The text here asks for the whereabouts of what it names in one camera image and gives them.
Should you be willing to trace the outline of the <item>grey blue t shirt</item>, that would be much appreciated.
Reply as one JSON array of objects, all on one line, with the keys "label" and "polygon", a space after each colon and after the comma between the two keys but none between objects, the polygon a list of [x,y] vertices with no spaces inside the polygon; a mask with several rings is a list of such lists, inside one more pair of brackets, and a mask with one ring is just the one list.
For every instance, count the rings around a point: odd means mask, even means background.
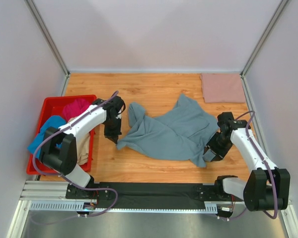
[{"label": "grey blue t shirt", "polygon": [[129,147],[159,160],[190,160],[206,167],[204,148],[218,130],[217,119],[197,101],[181,94],[174,108],[158,117],[149,117],[138,103],[128,108],[129,132],[118,141],[117,149]]}]

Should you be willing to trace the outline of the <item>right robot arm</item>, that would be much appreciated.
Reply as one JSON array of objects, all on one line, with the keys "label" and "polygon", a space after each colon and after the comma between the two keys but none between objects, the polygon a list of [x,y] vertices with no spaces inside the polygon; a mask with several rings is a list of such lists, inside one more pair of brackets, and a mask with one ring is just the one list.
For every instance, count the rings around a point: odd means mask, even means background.
[{"label": "right robot arm", "polygon": [[290,173],[280,169],[257,142],[250,122],[234,118],[231,112],[218,115],[220,130],[210,139],[203,158],[208,162],[224,159],[235,146],[250,171],[247,181],[237,176],[219,176],[215,185],[220,194],[233,195],[244,201],[249,211],[285,210],[288,206]]}]

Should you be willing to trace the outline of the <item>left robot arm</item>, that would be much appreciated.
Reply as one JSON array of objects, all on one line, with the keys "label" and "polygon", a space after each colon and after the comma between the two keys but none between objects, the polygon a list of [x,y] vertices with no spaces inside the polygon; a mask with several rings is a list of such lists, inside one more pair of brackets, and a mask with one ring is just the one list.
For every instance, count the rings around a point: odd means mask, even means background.
[{"label": "left robot arm", "polygon": [[66,198],[96,198],[94,178],[78,164],[77,146],[100,124],[104,125],[105,138],[117,143],[122,134],[121,114],[125,108],[125,102],[117,95],[106,101],[97,99],[71,122],[46,129],[33,156],[69,181]]}]

